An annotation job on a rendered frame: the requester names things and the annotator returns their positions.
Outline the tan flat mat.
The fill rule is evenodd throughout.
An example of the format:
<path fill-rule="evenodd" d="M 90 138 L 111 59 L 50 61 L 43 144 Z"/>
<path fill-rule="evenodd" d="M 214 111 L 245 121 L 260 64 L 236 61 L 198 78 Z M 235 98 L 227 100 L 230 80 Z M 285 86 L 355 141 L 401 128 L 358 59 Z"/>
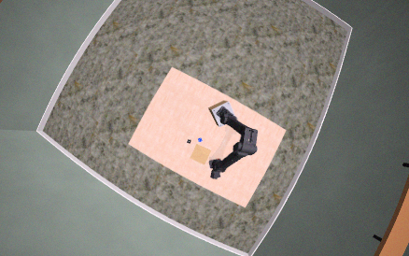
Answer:
<path fill-rule="evenodd" d="M 210 149 L 207 149 L 205 147 L 202 147 L 196 144 L 194 151 L 190 158 L 200 164 L 205 164 L 210 152 L 211 152 Z"/>

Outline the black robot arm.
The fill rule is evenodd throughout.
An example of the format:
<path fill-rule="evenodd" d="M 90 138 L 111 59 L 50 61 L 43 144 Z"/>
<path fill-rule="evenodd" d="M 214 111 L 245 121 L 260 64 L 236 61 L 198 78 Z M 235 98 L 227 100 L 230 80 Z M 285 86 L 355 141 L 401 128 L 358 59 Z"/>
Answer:
<path fill-rule="evenodd" d="M 240 159 L 247 157 L 248 155 L 249 156 L 253 155 L 258 150 L 258 147 L 256 146 L 257 138 L 258 138 L 258 130 L 247 127 L 240 121 L 236 121 L 237 117 L 236 117 L 236 120 L 233 120 L 235 116 L 233 116 L 233 114 L 231 114 L 231 112 L 230 111 L 228 112 L 228 111 L 229 110 L 227 108 L 221 107 L 219 111 L 216 113 L 220 117 L 220 123 L 231 126 L 238 134 L 241 135 L 241 137 L 240 137 L 239 142 L 236 142 L 233 145 L 233 151 L 228 156 L 226 156 L 223 160 L 215 164 L 214 163 L 211 164 L 213 170 L 211 170 L 210 177 L 212 179 L 218 179 L 218 177 L 220 178 L 220 174 L 219 174 L 220 172 L 224 173 L 229 166 L 236 163 Z M 244 126 L 245 128 L 243 129 Z M 243 130 L 243 133 L 242 133 L 242 130 Z"/>

